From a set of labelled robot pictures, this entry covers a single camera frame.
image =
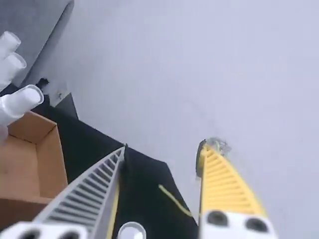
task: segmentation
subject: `screw hole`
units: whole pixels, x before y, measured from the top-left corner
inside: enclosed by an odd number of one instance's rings
[[[68,232],[60,237],[60,239],[79,239],[80,236],[76,232]]]
[[[30,230],[25,232],[20,239],[38,239],[40,237],[39,230]]]
[[[226,227],[228,226],[227,216],[221,211],[213,211],[210,212],[207,221],[210,224],[214,224],[216,226]]]
[[[246,222],[246,228],[251,229],[261,233],[267,233],[267,225],[258,218],[251,218]]]

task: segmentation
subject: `cardboard box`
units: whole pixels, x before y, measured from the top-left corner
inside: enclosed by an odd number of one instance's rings
[[[0,228],[33,220],[66,186],[56,123],[26,113],[0,146]]]

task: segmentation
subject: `ribbed surface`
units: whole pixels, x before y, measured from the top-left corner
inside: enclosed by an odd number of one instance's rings
[[[121,148],[85,171],[48,205],[36,221],[73,223],[85,226],[89,233],[96,229],[110,185],[118,169]]]
[[[265,216],[253,192],[226,158],[205,145],[200,153],[202,177],[201,213],[210,210]]]

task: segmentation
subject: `black cloth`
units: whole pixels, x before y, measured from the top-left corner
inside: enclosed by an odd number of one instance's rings
[[[15,90],[14,86],[10,86],[2,94]],[[69,183],[94,163],[123,146],[87,124],[51,107],[47,99],[33,111],[57,123]],[[187,209],[167,164],[127,147],[121,170],[113,239],[116,239],[122,224],[129,221],[143,225],[148,239],[197,238],[195,220],[183,213],[159,189],[159,184]]]

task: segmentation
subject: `gray wall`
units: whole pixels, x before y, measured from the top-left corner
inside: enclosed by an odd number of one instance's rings
[[[79,118],[165,161],[198,211],[217,135],[281,238],[319,233],[319,2],[78,0],[51,64]]]

